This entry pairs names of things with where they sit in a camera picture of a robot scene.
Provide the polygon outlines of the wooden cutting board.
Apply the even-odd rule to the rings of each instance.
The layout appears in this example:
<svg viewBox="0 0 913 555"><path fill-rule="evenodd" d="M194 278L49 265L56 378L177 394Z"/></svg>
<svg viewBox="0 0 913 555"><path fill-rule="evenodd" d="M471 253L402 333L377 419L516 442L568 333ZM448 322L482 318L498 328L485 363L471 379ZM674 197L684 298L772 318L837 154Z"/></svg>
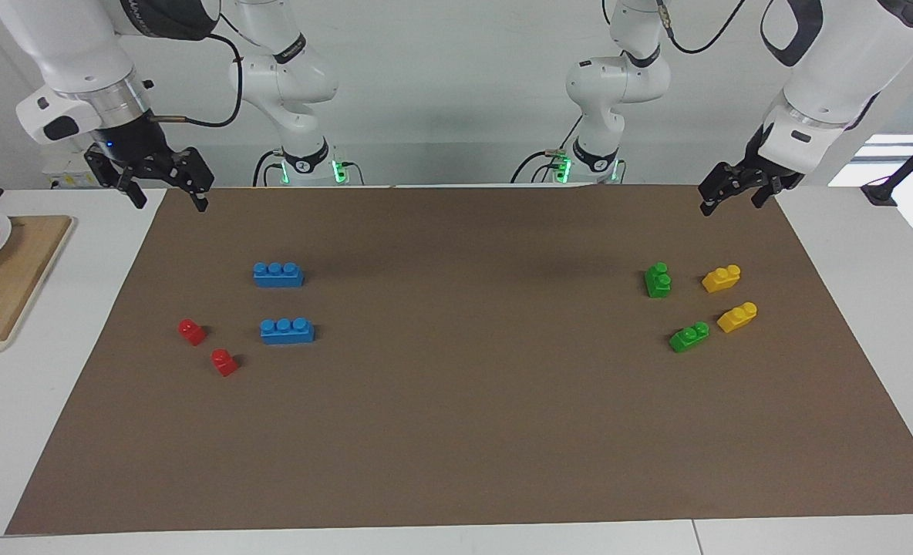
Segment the wooden cutting board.
<svg viewBox="0 0 913 555"><path fill-rule="evenodd" d="M0 250L0 352L15 340L76 227L69 215L8 218L12 232Z"/></svg>

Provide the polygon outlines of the yellow two-stud block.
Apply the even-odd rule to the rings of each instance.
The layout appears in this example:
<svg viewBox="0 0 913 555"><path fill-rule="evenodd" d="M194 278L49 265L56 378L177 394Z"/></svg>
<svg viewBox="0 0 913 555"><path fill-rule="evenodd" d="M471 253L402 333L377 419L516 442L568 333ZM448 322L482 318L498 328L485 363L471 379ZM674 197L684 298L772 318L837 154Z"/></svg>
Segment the yellow two-stud block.
<svg viewBox="0 0 913 555"><path fill-rule="evenodd" d="M757 305L753 302L745 302L722 314L717 324L724 333L730 334L731 331L742 329L748 325L757 316Z"/></svg>
<svg viewBox="0 0 913 555"><path fill-rule="evenodd" d="M715 294L715 292L735 287L741 280L741 275L741 267L737 266L737 264L728 264L728 266L718 267L710 271L701 280L701 284L708 294Z"/></svg>

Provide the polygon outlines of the white power strip box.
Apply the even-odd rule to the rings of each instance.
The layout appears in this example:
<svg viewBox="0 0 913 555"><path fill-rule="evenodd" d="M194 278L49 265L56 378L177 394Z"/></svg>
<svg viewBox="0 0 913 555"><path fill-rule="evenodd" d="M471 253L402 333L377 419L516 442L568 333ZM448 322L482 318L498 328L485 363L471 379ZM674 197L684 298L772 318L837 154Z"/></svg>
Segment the white power strip box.
<svg viewBox="0 0 913 555"><path fill-rule="evenodd" d="M42 169L46 185L52 190L99 189L96 176L82 153L48 155Z"/></svg>

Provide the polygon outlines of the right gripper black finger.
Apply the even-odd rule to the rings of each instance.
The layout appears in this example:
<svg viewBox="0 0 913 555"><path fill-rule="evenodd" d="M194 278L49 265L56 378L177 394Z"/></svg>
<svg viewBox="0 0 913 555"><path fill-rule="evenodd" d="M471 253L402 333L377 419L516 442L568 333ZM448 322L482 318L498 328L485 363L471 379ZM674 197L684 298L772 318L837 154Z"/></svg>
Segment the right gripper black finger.
<svg viewBox="0 0 913 555"><path fill-rule="evenodd" d="M93 172L94 178L101 187L106 189L118 190L131 200L132 205L138 210L142 210L147 203L146 194L140 189L139 184L133 178L133 168L131 165L125 169L120 169L103 151L100 149L86 149L84 151L84 161Z"/></svg>
<svg viewBox="0 0 913 555"><path fill-rule="evenodd" d="M170 156L170 185L187 193L199 212L205 212L209 200L206 194L214 182L214 174L200 152L188 147Z"/></svg>

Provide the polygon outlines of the black clamp stand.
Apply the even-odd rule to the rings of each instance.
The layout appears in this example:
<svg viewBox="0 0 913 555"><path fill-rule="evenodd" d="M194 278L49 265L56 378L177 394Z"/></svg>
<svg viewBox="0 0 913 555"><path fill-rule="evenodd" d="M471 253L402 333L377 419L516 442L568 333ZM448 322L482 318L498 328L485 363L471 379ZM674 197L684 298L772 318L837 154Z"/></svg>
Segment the black clamp stand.
<svg viewBox="0 0 913 555"><path fill-rule="evenodd" d="M913 154L891 175L861 186L861 192L876 207L897 207L894 191L913 173Z"/></svg>

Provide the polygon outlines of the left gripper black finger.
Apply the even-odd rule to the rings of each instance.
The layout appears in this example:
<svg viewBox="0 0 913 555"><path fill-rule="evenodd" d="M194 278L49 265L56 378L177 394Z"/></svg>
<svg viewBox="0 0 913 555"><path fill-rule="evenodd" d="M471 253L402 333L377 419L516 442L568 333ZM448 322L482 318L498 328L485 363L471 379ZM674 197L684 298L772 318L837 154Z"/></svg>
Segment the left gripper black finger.
<svg viewBox="0 0 913 555"><path fill-rule="evenodd" d="M752 201L753 207L759 210L771 197L781 192L782 179L780 176L768 175L768 173L756 173L753 185L755 185L755 193L750 201Z"/></svg>
<svg viewBox="0 0 913 555"><path fill-rule="evenodd" d="M755 169L741 164L716 164L697 187L701 196L699 209L710 217L723 201L738 196L755 185Z"/></svg>

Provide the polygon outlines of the brown table mat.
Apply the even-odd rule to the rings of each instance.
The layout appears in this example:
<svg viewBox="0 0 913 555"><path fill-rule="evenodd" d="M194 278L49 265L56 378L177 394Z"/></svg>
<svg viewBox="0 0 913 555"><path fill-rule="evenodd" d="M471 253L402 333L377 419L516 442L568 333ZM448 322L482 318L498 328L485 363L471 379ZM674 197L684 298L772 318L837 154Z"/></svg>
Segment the brown table mat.
<svg viewBox="0 0 913 555"><path fill-rule="evenodd" d="M256 287L258 262L304 284ZM263 344L299 317L312 343ZM248 187L165 194L6 531L898 513L912 435L775 201Z"/></svg>

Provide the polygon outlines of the blue three-stud brick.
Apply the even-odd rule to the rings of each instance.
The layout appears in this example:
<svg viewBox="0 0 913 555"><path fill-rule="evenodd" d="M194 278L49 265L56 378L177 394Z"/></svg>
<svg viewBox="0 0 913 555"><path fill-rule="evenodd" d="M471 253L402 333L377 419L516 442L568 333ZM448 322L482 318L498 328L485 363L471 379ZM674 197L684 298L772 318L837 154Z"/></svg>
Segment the blue three-stud brick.
<svg viewBox="0 0 913 555"><path fill-rule="evenodd" d="M258 262L252 268L252 280L259 288L300 288L305 276L294 262Z"/></svg>
<svg viewBox="0 0 913 555"><path fill-rule="evenodd" d="M265 319L259 324L259 335L264 345L306 344L315 340L315 329L302 317Z"/></svg>

